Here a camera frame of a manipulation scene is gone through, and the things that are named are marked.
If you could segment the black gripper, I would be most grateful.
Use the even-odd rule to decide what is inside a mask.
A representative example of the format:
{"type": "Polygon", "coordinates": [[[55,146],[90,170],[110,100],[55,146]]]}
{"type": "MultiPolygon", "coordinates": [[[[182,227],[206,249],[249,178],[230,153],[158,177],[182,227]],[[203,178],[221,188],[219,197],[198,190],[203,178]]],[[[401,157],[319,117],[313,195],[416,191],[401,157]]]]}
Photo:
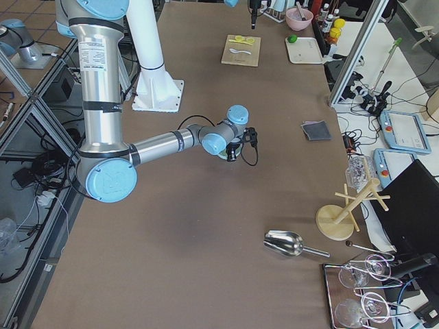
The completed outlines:
{"type": "Polygon", "coordinates": [[[241,143],[229,143],[226,146],[226,151],[228,154],[227,161],[234,162],[237,160],[238,155],[241,152],[242,144],[241,143]]]}

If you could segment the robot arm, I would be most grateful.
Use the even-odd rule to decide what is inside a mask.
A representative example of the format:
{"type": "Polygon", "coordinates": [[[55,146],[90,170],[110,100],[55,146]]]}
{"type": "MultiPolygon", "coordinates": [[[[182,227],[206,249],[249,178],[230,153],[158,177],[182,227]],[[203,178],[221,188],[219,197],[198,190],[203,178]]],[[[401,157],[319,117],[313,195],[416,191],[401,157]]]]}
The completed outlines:
{"type": "Polygon", "coordinates": [[[57,1],[58,32],[78,42],[85,140],[78,180],[88,196],[121,201],[137,184],[136,167],[201,145],[211,155],[235,157],[248,131],[248,110],[228,109],[212,126],[190,125],[137,143],[126,143],[121,129],[123,100],[119,81],[119,41],[131,31],[140,75],[134,110],[177,112],[184,83],[167,72],[151,1],[57,1]]]}
{"type": "MultiPolygon", "coordinates": [[[[228,7],[234,8],[239,3],[239,0],[223,0],[223,2],[228,7]]],[[[251,17],[251,29],[255,29],[257,18],[265,12],[264,10],[260,12],[262,0],[247,0],[246,5],[251,17]]]]}

